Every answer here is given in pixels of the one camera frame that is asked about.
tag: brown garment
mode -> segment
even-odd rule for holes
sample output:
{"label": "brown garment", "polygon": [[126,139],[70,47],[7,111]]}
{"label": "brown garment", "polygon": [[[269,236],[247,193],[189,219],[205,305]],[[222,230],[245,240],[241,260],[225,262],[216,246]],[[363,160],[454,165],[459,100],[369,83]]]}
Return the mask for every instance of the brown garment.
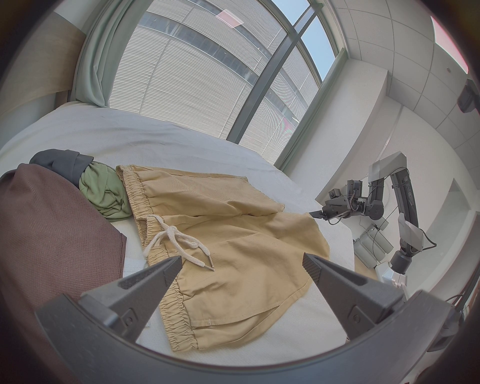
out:
{"label": "brown garment", "polygon": [[[173,351],[238,346],[260,336],[312,282],[303,253],[328,259],[329,247],[309,214],[283,212],[246,177],[118,166],[149,265],[179,254],[168,226],[203,243],[215,270],[183,263],[160,302]],[[187,256],[210,266],[201,248]]]}
{"label": "brown garment", "polygon": [[35,310],[122,276],[126,237],[68,180],[36,164],[0,179],[0,291],[18,328],[63,381],[76,382],[37,323]]}

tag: ceiling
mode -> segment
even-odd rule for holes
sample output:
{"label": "ceiling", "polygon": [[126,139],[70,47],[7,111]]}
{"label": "ceiling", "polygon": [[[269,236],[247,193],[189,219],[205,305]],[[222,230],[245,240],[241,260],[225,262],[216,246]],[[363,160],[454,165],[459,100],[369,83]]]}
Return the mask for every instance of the ceiling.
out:
{"label": "ceiling", "polygon": [[330,0],[351,58],[388,70],[387,95],[434,127],[480,189],[480,116],[456,105],[467,75],[415,0]]}

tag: green garment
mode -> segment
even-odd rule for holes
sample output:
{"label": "green garment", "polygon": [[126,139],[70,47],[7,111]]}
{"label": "green garment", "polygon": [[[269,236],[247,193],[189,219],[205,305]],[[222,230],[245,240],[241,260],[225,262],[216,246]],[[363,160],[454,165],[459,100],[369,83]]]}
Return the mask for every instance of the green garment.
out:
{"label": "green garment", "polygon": [[108,165],[92,161],[82,173],[78,188],[108,221],[124,220],[132,215],[125,187]]}

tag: drawstring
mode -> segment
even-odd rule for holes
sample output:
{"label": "drawstring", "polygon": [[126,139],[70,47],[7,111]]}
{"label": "drawstring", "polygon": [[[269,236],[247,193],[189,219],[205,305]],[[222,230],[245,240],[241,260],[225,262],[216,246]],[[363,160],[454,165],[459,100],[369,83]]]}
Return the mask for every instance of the drawstring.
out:
{"label": "drawstring", "polygon": [[[184,259],[188,260],[191,263],[194,263],[195,265],[198,265],[202,268],[209,269],[210,271],[215,271],[213,267],[213,262],[212,258],[210,257],[210,251],[208,250],[207,247],[205,247],[202,243],[200,243],[195,237],[185,235],[184,233],[181,233],[176,226],[169,226],[165,224],[165,221],[158,216],[158,215],[147,215],[142,218],[146,219],[147,217],[154,217],[162,226],[163,231],[158,232],[155,237],[152,239],[150,244],[147,245],[147,247],[144,249],[144,257],[146,258],[152,247],[157,243],[162,241],[162,239],[165,236],[168,236],[169,240],[172,242],[172,244],[175,246],[175,249],[178,251],[181,257]],[[183,248],[180,246],[179,242],[182,242],[186,245],[188,245],[190,248],[195,249],[195,248],[200,248],[207,256],[208,260],[210,261],[211,267],[205,265],[203,261],[198,260],[197,258],[189,255],[187,252],[183,250]]]}

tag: bed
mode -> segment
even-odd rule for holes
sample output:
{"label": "bed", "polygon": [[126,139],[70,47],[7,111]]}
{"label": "bed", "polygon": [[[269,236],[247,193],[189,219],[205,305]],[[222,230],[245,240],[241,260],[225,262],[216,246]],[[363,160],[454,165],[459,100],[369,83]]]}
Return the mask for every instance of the bed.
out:
{"label": "bed", "polygon": [[[0,150],[0,174],[50,148],[76,150],[113,167],[137,164],[247,176],[255,188],[284,203],[287,212],[320,208],[285,174],[247,148],[169,122],[81,103],[67,103],[13,137]],[[330,245],[330,260],[353,270],[350,229],[342,223],[331,226],[322,220],[317,222]],[[145,261],[133,219],[113,225],[127,237],[124,274],[142,269]],[[137,343],[186,360],[242,366],[305,358],[338,347],[345,340],[340,323],[312,285],[265,334],[239,348],[174,353],[159,311],[155,311]]]}

